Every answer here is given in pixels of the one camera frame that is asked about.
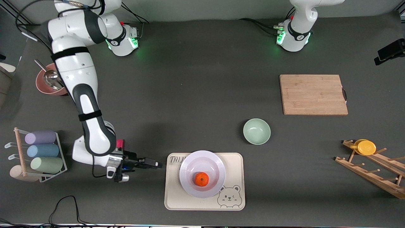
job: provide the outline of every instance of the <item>orange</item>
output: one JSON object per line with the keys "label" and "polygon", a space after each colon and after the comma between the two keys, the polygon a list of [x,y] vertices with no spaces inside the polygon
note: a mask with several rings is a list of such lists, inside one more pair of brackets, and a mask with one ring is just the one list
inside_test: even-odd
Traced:
{"label": "orange", "polygon": [[208,184],[209,178],[205,172],[199,172],[194,178],[194,184],[200,187],[205,187]]}

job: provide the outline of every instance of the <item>pink bowl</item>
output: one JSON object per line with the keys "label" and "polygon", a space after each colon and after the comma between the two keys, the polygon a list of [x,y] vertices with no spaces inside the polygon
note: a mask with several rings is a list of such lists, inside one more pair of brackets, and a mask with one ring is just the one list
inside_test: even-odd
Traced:
{"label": "pink bowl", "polygon": [[[52,64],[47,65],[47,69],[56,70],[55,64],[52,63]],[[61,90],[55,91],[54,89],[49,87],[47,84],[45,84],[44,79],[43,79],[44,74],[45,74],[45,71],[41,70],[38,73],[38,75],[36,76],[36,80],[35,80],[36,88],[41,93],[53,95],[53,96],[62,96],[62,95],[68,94],[68,91],[66,90],[65,87],[63,87]]]}

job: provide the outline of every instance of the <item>metal handle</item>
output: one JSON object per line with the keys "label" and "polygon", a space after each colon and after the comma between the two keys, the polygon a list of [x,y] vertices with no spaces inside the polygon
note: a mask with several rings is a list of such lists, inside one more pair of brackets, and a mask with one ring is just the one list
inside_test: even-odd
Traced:
{"label": "metal handle", "polygon": [[42,64],[39,60],[34,59],[34,62],[43,70],[43,71],[47,71],[46,66],[44,66],[44,64]]}
{"label": "metal handle", "polygon": [[346,90],[343,88],[343,85],[342,85],[342,93],[343,93],[343,98],[345,99],[345,104],[347,104],[347,94],[346,94]]}

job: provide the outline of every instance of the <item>white plate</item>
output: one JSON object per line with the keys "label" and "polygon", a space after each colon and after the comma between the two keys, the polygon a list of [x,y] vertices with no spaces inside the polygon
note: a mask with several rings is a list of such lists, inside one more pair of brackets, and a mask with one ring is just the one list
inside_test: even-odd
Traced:
{"label": "white plate", "polygon": [[[194,184],[198,172],[208,175],[207,186]],[[226,170],[222,160],[210,151],[196,151],[187,156],[180,166],[180,183],[190,195],[198,198],[209,198],[216,195],[225,183]]]}

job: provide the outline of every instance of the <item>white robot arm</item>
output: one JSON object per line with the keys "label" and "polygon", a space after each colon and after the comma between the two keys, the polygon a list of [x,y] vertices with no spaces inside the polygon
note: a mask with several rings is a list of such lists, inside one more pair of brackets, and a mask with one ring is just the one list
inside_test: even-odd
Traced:
{"label": "white robot arm", "polygon": [[300,51],[311,35],[310,31],[318,18],[315,7],[333,6],[343,3],[345,0],[290,0],[296,12],[293,19],[287,19],[279,26],[284,26],[280,31],[276,44],[289,52]]}
{"label": "white robot arm", "polygon": [[51,57],[76,104],[84,133],[75,141],[73,159],[107,167],[107,178],[116,182],[129,180],[122,172],[125,167],[161,168],[160,163],[150,159],[146,164],[135,153],[116,148],[115,129],[103,120],[98,107],[97,74],[87,46],[107,41],[117,56],[128,55],[138,47],[136,28],[120,24],[110,13],[121,6],[121,0],[100,1],[104,4],[95,9],[88,7],[87,4],[92,5],[89,0],[54,2],[62,17],[45,24],[52,42]]}

